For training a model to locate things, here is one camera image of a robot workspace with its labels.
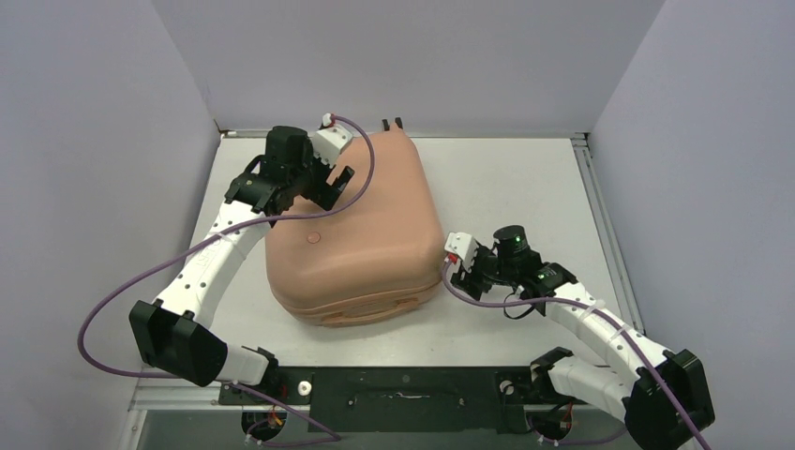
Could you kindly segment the pink hard-shell suitcase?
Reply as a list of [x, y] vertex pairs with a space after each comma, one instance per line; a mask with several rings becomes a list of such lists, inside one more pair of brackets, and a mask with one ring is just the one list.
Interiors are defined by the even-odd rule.
[[428, 302], [441, 287], [443, 230], [414, 142], [395, 121], [360, 138], [338, 163], [355, 174], [329, 217], [297, 200], [265, 236], [271, 292], [294, 318], [326, 327], [377, 323]]

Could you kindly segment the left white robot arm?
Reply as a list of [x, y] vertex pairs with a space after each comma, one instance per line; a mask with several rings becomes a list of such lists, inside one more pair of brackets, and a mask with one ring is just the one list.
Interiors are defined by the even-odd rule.
[[242, 383], [257, 403], [276, 397], [279, 377], [268, 370], [275, 357], [233, 346], [210, 327], [248, 254], [296, 198], [324, 212], [334, 208], [354, 170], [343, 168], [335, 180], [329, 176], [352, 143], [351, 132], [339, 124], [312, 133], [277, 126], [267, 133], [263, 152], [231, 181], [202, 248], [154, 300], [131, 309], [130, 325], [145, 364], [199, 386]]

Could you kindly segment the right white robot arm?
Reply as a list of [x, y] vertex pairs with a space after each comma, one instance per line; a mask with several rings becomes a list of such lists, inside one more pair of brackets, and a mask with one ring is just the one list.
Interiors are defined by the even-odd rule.
[[505, 226], [491, 246], [465, 232], [443, 244], [444, 287], [480, 308], [493, 287], [510, 289], [500, 308], [528, 306], [598, 355], [597, 366], [557, 347], [530, 364], [530, 388], [543, 401], [583, 401], [621, 421], [642, 449], [707, 449], [715, 413], [706, 371], [692, 352], [674, 352], [611, 312], [568, 269], [546, 262], [520, 225]]

